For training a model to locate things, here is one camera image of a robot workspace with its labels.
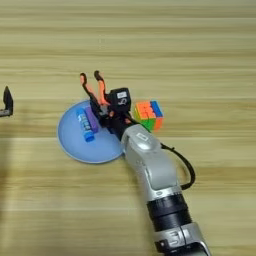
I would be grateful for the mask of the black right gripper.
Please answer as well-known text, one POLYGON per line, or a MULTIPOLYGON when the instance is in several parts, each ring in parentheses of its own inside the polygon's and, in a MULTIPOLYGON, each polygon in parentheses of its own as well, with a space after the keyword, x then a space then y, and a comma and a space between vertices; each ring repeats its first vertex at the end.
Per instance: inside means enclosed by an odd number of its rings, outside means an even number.
POLYGON ((125 130, 133 125, 133 122, 124 114, 111 111, 108 114, 102 115, 101 107, 95 100, 90 100, 90 106, 95 117, 100 118, 100 125, 107 128, 118 139, 121 139, 125 130))

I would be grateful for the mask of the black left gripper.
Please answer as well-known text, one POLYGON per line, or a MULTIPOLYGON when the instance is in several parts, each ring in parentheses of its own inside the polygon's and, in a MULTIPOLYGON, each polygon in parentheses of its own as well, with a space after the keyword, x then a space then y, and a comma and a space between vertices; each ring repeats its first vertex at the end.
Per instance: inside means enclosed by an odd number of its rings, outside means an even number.
POLYGON ((13 115, 13 98, 8 87, 5 87, 3 94, 3 102, 5 104, 6 110, 0 110, 0 117, 8 117, 13 115))

